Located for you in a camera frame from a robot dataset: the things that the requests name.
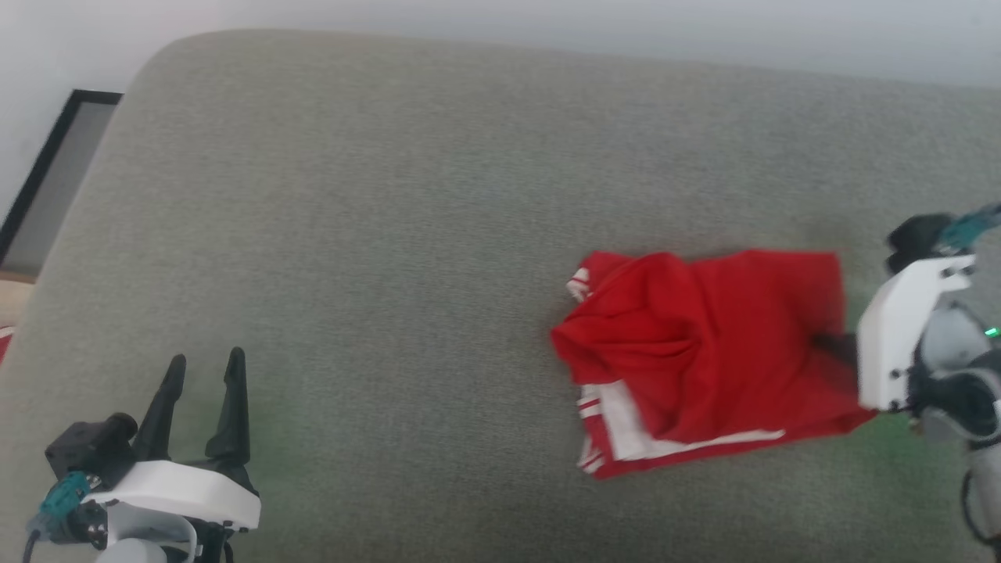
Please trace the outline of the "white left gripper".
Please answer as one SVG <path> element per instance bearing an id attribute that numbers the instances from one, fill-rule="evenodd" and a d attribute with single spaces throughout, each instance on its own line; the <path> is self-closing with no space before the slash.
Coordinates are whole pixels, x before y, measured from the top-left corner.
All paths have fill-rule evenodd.
<path id="1" fill-rule="evenodd" d="M 240 531 L 260 524 L 258 496 L 217 472 L 168 462 L 174 408 L 185 387 L 186 357 L 169 367 L 133 439 L 139 463 L 107 491 L 83 502 L 105 509 L 110 534 L 193 534 L 193 521 Z M 230 350 L 223 375 L 225 395 L 205 456 L 228 463 L 250 459 L 246 353 Z"/>

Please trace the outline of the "red white-trimmed shorts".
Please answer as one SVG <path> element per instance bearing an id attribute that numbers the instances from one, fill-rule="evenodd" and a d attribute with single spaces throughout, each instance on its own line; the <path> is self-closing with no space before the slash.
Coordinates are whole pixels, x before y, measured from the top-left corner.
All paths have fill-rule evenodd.
<path id="1" fill-rule="evenodd" d="M 835 253 L 591 253 L 551 331 L 579 390 L 578 467 L 610 479 L 667 464 L 846 435 L 876 416 L 846 335 Z"/>

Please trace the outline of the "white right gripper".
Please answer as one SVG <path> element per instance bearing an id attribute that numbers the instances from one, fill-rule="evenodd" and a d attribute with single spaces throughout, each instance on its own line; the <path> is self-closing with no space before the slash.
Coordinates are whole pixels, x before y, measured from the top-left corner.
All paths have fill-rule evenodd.
<path id="1" fill-rule="evenodd" d="M 884 282 L 856 334 L 819 334 L 813 346 L 858 368 L 859 403 L 889 412 L 907 406 L 910 368 L 964 368 L 979 355 L 979 321 L 948 299 L 970 288 L 975 254 L 916 260 Z"/>

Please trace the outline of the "grey fabric sofa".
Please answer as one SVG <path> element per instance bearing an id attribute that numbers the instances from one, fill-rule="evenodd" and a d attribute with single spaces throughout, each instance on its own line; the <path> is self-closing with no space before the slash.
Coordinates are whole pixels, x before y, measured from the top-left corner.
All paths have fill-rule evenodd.
<path id="1" fill-rule="evenodd" d="M 246 350 L 236 563 L 993 563 L 965 462 L 899 416 L 597 481 L 548 332 L 594 250 L 841 259 L 1001 202 L 1001 91 L 293 30 L 175 42 L 126 90 L 0 370 L 0 563 L 75 421 L 203 455 Z"/>

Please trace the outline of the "black framed panel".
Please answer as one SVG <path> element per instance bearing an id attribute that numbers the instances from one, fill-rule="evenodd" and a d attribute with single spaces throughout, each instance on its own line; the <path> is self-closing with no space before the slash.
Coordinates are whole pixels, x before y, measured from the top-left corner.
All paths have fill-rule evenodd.
<path id="1" fill-rule="evenodd" d="M 4 277 L 35 279 L 40 274 L 122 97 L 120 92 L 76 89 L 66 99 L 0 222 Z"/>

